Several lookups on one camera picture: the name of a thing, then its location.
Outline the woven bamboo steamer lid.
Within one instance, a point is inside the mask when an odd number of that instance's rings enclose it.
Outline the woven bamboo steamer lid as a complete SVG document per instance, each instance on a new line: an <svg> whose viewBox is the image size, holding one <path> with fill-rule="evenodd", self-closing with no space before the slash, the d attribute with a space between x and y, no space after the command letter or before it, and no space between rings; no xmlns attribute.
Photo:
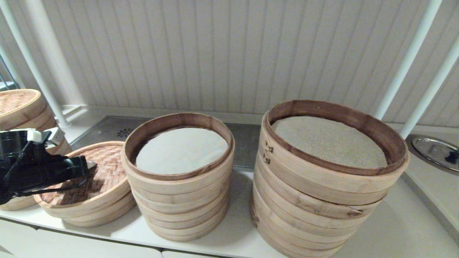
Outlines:
<svg viewBox="0 0 459 258"><path fill-rule="evenodd" d="M95 162L89 180L81 187L69 191L34 195L35 201L49 215L70 219L112 206L131 196L131 186L121 162L124 142L100 142L68 153L69 157L84 156Z"/></svg>
<svg viewBox="0 0 459 258"><path fill-rule="evenodd" d="M0 130L10 130L39 116L47 108L40 91L33 89L0 92Z"/></svg>

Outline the white round steamer liner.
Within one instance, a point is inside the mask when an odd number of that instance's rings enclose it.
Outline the white round steamer liner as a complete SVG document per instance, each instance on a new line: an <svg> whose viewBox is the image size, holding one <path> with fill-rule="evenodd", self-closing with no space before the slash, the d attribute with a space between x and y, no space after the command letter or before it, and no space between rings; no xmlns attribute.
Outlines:
<svg viewBox="0 0 459 258"><path fill-rule="evenodd" d="M149 174L188 173L218 160L228 143L215 131L180 128L149 140L136 157L136 167Z"/></svg>

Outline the tan mesh steamer liner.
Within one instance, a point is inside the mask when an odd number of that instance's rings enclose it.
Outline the tan mesh steamer liner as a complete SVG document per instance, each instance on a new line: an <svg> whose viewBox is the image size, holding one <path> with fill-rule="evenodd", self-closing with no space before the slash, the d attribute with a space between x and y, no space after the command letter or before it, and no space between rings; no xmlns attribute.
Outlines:
<svg viewBox="0 0 459 258"><path fill-rule="evenodd" d="M368 136L346 124L314 116L290 116L272 124L285 142L319 159L355 168L381 168L383 150Z"/></svg>

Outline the stainless steel round lid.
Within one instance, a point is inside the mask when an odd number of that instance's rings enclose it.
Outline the stainless steel round lid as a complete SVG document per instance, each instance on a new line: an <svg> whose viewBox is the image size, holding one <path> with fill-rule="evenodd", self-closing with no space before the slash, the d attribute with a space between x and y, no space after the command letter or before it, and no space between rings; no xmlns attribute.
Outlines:
<svg viewBox="0 0 459 258"><path fill-rule="evenodd" d="M411 143L415 150L427 160L443 168L459 172L458 146L428 137L415 137Z"/></svg>

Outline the white cabinet front panel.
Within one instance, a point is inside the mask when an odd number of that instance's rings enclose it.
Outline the white cabinet front panel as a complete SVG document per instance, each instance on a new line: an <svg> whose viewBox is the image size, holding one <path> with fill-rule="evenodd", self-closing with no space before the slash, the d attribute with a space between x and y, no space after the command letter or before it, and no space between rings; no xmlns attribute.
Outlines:
<svg viewBox="0 0 459 258"><path fill-rule="evenodd" d="M128 245L37 230L37 249L47 258L163 258L160 251Z"/></svg>
<svg viewBox="0 0 459 258"><path fill-rule="evenodd" d="M0 220L0 245L16 258L42 258L37 236L34 227Z"/></svg>

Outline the white metal pole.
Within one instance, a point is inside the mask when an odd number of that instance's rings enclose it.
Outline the white metal pole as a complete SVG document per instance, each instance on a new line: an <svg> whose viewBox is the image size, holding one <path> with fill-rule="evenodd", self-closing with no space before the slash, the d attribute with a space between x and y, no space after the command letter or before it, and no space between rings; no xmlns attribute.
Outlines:
<svg viewBox="0 0 459 258"><path fill-rule="evenodd" d="M420 120L423 113L426 111L431 101L434 99L436 93L438 93L442 84L446 80L446 77L449 75L449 72L451 72L454 64L457 62L458 59L459 37L456 39L456 41L449 49L449 52L446 55L443 63L439 67L436 75L434 76L433 80L431 81L426 91L420 98L420 101L417 103L410 117L401 129L400 135L403 137L403 139L406 139L408 137L409 133L413 130L417 122Z"/></svg>
<svg viewBox="0 0 459 258"><path fill-rule="evenodd" d="M384 93L378 108L373 114L374 118L382 120L385 116L389 106L393 102L397 92L400 89L410 67L412 66L420 47L423 44L434 20L438 13L438 10L442 4L443 0L430 0L423 16L417 26L416 32L411 40L411 43L406 50L403 59L397 68L397 71L392 78L386 92Z"/></svg>
<svg viewBox="0 0 459 258"><path fill-rule="evenodd" d="M39 67L36 64L36 61L34 60L29 47L27 46L24 36L22 35L20 28L18 27L16 19L14 18L13 12L10 9L10 5L8 4L7 0L0 0L0 10L2 11L5 17L5 20L11 32L13 33L13 37L17 42L18 47L22 52L26 63L29 66L29 69L31 70L34 78L36 79L36 82L38 83L41 92L45 96L49 106L51 107L53 113L57 117L59 124L64 128L70 127L71 123L67 121L67 119L65 118L63 111L60 108L56 98L52 94L49 86L47 85L41 72L39 71Z"/></svg>

